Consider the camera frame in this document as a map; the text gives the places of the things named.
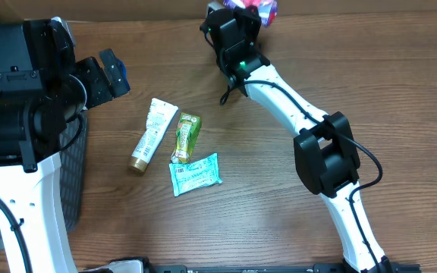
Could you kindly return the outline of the purple snack packet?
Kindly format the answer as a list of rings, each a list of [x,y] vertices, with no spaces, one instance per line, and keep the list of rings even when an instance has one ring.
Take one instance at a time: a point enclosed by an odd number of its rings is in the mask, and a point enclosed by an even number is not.
[[[278,11],[276,0],[224,0],[223,4],[226,8],[230,9],[253,8],[257,10],[264,27],[269,27],[272,24]]]

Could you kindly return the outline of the white tube with gold cap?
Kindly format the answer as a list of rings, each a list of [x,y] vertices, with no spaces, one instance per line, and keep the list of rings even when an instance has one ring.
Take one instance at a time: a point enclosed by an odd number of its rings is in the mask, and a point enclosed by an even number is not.
[[[176,105],[153,98],[146,117],[146,130],[131,154],[129,167],[142,174],[157,150],[168,129],[169,124],[178,111]]]

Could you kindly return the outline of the green yellow snack pouch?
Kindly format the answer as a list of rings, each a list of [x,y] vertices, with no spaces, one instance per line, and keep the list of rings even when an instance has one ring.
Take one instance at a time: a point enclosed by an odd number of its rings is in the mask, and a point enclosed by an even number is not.
[[[185,112],[181,113],[176,130],[177,142],[171,154],[172,163],[190,163],[201,127],[202,121],[200,117]]]

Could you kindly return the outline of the teal snack packet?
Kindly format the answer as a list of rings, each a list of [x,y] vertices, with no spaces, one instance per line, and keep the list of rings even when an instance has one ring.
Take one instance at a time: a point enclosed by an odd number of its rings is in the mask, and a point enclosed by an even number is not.
[[[169,164],[173,194],[175,197],[202,187],[221,184],[218,154],[190,164]]]

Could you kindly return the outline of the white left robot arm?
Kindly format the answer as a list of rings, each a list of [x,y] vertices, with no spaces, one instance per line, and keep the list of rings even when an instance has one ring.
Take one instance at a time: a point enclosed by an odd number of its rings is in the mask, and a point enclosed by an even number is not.
[[[0,23],[0,231],[12,272],[74,272],[60,195],[60,136],[130,90],[111,49],[77,60],[60,17]]]

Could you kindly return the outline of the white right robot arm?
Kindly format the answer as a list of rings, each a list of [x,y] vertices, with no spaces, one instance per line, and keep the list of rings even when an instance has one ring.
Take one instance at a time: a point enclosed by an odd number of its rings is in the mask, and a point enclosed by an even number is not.
[[[214,48],[216,62],[235,89],[257,102],[292,135],[297,174],[304,186],[325,203],[343,248],[347,272],[391,272],[366,216],[359,182],[361,152],[375,165],[379,160],[353,138],[348,119],[332,115],[303,99],[279,75],[256,46],[262,20],[254,6],[207,5],[200,29]]]

